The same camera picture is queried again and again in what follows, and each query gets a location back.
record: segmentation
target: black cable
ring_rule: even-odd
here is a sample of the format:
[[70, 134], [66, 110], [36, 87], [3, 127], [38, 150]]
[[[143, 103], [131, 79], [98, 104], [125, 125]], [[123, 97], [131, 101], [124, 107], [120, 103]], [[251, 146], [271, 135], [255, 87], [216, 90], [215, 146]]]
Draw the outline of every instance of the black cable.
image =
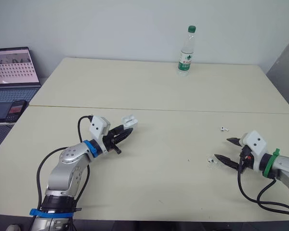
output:
[[[52, 151], [51, 153], [49, 153], [47, 156], [44, 157], [44, 159], [42, 160], [42, 162], [39, 164], [39, 167], [38, 167], [38, 170], [37, 170], [37, 188], [38, 188], [38, 197], [39, 197], [39, 200], [38, 200], [38, 206], [37, 206], [37, 210], [40, 209], [40, 205], [42, 204], [42, 190], [41, 190], [41, 187], [40, 187], [40, 181], [39, 181], [39, 174], [40, 174], [40, 170], [42, 169], [42, 166], [43, 164], [45, 163], [45, 161], [54, 153], [60, 151], [60, 150], [64, 150], [66, 149], [67, 147], [64, 147], [64, 148], [58, 148], [54, 151]], [[32, 226], [33, 226], [33, 223], [34, 223], [34, 220], [37, 216], [33, 216], [32, 219], [31, 219], [31, 222], [30, 222], [30, 226], [29, 226], [29, 229], [28, 230], [31, 230]]]
[[74, 201], [74, 205], [75, 205], [75, 206], [77, 205], [78, 200], [80, 199], [83, 191], [85, 190], [85, 188], [86, 188], [86, 186], [87, 186], [87, 183], [88, 183], [88, 181], [89, 181], [89, 177], [90, 177], [90, 167], [89, 167], [89, 165], [87, 165], [87, 178], [86, 178], [86, 181], [85, 181], [85, 183], [83, 184], [83, 186], [82, 186], [82, 188], [81, 188], [81, 190], [80, 190], [80, 192], [79, 192], [76, 200]]
[[[81, 120], [84, 119], [84, 118], [88, 118], [88, 119], [90, 120], [90, 122], [91, 122], [93, 116], [92, 116], [92, 115], [84, 115], [84, 116], [82, 116], [82, 117], [79, 118], [78, 123], [77, 123], [77, 130], [78, 130], [78, 136], [79, 136], [79, 141], [80, 141], [80, 142], [82, 142], [81, 132], [80, 132], [80, 122], [81, 122]], [[74, 205], [75, 205], [75, 206], [77, 205], [78, 200], [80, 199], [83, 191], [85, 190], [85, 188], [86, 188], [86, 186], [87, 186], [87, 183], [88, 183], [88, 181], [89, 181], [89, 177], [90, 177], [90, 166], [87, 165], [87, 177], [86, 177], [85, 183], [83, 184], [83, 186], [82, 186], [82, 188], [81, 188], [81, 190], [80, 190], [80, 192], [79, 192], [79, 194], [78, 194], [78, 196], [77, 196], [77, 198], [76, 198], [76, 200], [75, 200], [75, 202], [74, 202]]]
[[[88, 118], [90, 121], [92, 121], [93, 116], [92, 116], [92, 115], [85, 115], [85, 116], [82, 116], [82, 117], [78, 120], [77, 130], [78, 130], [78, 136], [79, 136], [80, 142], [82, 142], [81, 133], [80, 133], [80, 122], [81, 122], [81, 120], [82, 120], [83, 118]], [[47, 156], [45, 156], [45, 158], [42, 160], [42, 162], [41, 162], [40, 165], [39, 165], [39, 168], [38, 168], [38, 170], [37, 170], [37, 188], [38, 188], [38, 197], [39, 197], [37, 210], [40, 209], [40, 206], [41, 206], [41, 203], [42, 203], [42, 191], [41, 191], [40, 180], [39, 180], [39, 174], [40, 174], [41, 168], [42, 168], [43, 164], [45, 163], [45, 161], [46, 161], [52, 154], [54, 154], [54, 153], [56, 153], [56, 152], [58, 152], [58, 151], [60, 151], [60, 150], [64, 150], [64, 149], [66, 149], [66, 148], [67, 148], [67, 147], [58, 148], [58, 149], [52, 151], [52, 152], [49, 153]], [[87, 165], [87, 178], [86, 178], [86, 180], [85, 180], [85, 183], [84, 183], [83, 186], [82, 186], [82, 189], [81, 189], [80, 192], [79, 192], [78, 197], [77, 197], [76, 200], [74, 201], [74, 205], [75, 205], [75, 206], [77, 205], [78, 200], [80, 199], [83, 191], [85, 190], [85, 188], [86, 188], [86, 186], [87, 186], [87, 183], [88, 183], [88, 181], [89, 181], [89, 176], [90, 176], [90, 167], [89, 167], [89, 165]], [[36, 218], [36, 216], [33, 216], [33, 217], [32, 217], [31, 222], [30, 222], [30, 226], [29, 226], [29, 229], [28, 229], [28, 230], [31, 230], [35, 218]], [[72, 230], [72, 227], [75, 228], [75, 225], [73, 224], [73, 219], [70, 220], [70, 223], [71, 223], [71, 230]]]
[[73, 227], [74, 227], [75, 231], [77, 231], [77, 229], [76, 229], [76, 227], [75, 227], [75, 225], [74, 225], [74, 224], [73, 224]]
[[268, 211], [271, 211], [271, 212], [275, 212], [275, 213], [282, 213], [282, 214], [288, 214], [289, 215], [289, 212], [288, 211], [284, 211], [284, 210], [277, 210], [277, 209], [271, 209], [271, 208], [268, 208], [268, 207], [265, 207], [263, 205], [277, 205], [277, 206], [282, 206], [282, 207], [285, 207], [285, 208], [288, 208], [289, 209], [289, 205], [286, 205], [286, 204], [283, 204], [283, 203], [278, 203], [278, 202], [271, 202], [271, 201], [260, 201], [260, 197], [261, 195], [268, 189], [270, 188], [273, 184], [275, 184], [274, 181], [276, 181], [275, 179], [270, 183], [268, 184], [264, 189], [262, 189], [258, 195], [259, 197], [259, 200], [258, 200], [258, 197], [257, 197], [257, 200], [254, 200], [250, 197], [248, 197], [244, 191], [243, 191], [243, 188], [242, 188], [242, 185], [241, 185], [241, 172], [242, 172], [242, 166], [243, 166], [243, 160], [244, 158], [241, 157], [240, 158], [240, 162], [239, 162], [239, 170], [237, 172], [237, 182], [238, 182], [238, 186], [239, 186], [239, 189], [242, 193], [242, 195], [248, 199], [249, 201], [251, 202], [254, 202], [254, 203], [257, 203], [261, 208], [265, 209], [265, 210], [268, 210]]
[[84, 118], [88, 118], [91, 121], [92, 117], [93, 117], [92, 115], [84, 115], [84, 116], [80, 117], [79, 120], [78, 120], [77, 130], [78, 130], [78, 136], [79, 136], [80, 143], [82, 143], [82, 138], [81, 138], [81, 133], [80, 133], [80, 122]]
[[70, 218], [70, 219], [69, 219], [69, 230], [70, 230], [70, 231], [73, 231], [73, 226], [74, 226], [74, 224], [73, 224], [73, 218]]
[[260, 198], [261, 198], [262, 194], [263, 194], [266, 190], [268, 190], [271, 186], [273, 186], [275, 183], [276, 183], [276, 179], [273, 179], [271, 183], [269, 183], [267, 186], [265, 186], [265, 187], [260, 191], [260, 193], [259, 193], [258, 196], [257, 196], [257, 204], [258, 204], [261, 208], [263, 208], [263, 209], [265, 209], [265, 210], [267, 210], [267, 211], [275, 212], [275, 213], [288, 214], [288, 215], [289, 215], [289, 212], [288, 212], [288, 211], [283, 211], [283, 210], [279, 210], [279, 209], [268, 208], [268, 207], [265, 207], [265, 206], [263, 206], [263, 205], [261, 204]]

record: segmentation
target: water bottle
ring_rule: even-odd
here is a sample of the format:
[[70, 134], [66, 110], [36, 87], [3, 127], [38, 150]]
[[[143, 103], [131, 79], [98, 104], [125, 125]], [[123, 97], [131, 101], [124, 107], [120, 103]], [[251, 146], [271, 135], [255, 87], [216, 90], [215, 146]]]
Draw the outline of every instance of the water bottle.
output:
[[192, 57], [194, 54], [194, 46], [195, 46], [195, 26], [188, 27], [188, 35], [185, 43], [181, 49], [181, 55], [178, 66], [178, 73], [181, 76], [187, 76], [189, 73], [189, 67], [192, 62]]

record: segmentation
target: laptop screen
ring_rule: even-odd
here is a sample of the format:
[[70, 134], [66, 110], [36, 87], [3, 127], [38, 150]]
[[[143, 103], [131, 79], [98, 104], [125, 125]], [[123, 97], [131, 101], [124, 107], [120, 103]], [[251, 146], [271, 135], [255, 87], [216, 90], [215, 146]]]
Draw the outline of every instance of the laptop screen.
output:
[[0, 88], [40, 85], [28, 47], [0, 49]]

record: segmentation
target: green ring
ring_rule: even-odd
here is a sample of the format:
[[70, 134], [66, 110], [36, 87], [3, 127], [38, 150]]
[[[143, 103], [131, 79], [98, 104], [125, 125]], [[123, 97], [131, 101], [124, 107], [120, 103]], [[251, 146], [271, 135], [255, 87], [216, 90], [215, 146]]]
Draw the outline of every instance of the green ring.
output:
[[266, 167], [265, 167], [265, 170], [264, 170], [264, 172], [263, 172], [263, 176], [264, 176], [264, 177], [268, 178], [269, 171], [271, 170], [271, 167], [272, 167], [272, 165], [273, 165], [276, 157], [279, 156], [279, 151], [280, 151], [280, 150], [279, 150], [278, 148], [276, 148], [275, 152], [273, 152], [273, 155], [272, 155], [271, 158], [269, 159], [269, 161], [268, 161], [268, 163], [267, 163], [267, 165], [266, 165]]

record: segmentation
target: laptop keyboard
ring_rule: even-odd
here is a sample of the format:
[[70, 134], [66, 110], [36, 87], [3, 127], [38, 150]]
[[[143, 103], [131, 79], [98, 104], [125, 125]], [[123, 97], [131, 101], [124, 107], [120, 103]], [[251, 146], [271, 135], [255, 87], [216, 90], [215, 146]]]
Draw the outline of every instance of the laptop keyboard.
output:
[[0, 103], [26, 100], [29, 102], [38, 89], [0, 90]]

